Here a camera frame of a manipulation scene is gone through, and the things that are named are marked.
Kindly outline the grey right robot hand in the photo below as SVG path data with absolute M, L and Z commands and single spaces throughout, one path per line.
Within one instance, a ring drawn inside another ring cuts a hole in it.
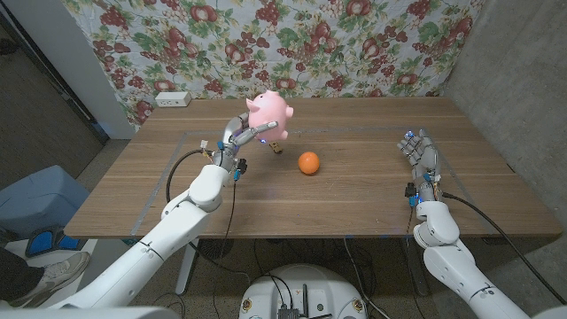
M 408 131 L 397 146 L 412 167 L 413 184 L 419 198 L 422 201 L 439 201 L 441 164 L 438 149 L 431 138 L 423 129 L 417 134 Z

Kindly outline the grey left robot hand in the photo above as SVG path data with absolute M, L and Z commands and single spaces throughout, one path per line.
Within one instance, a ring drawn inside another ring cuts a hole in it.
M 249 113 L 242 113 L 232 118 L 224 129 L 222 140 L 218 143 L 218 151 L 213 155 L 213 164 L 231 171 L 235 166 L 236 156 L 241 146 L 251 142 L 260 133 L 277 127 L 277 121 L 251 127 Z

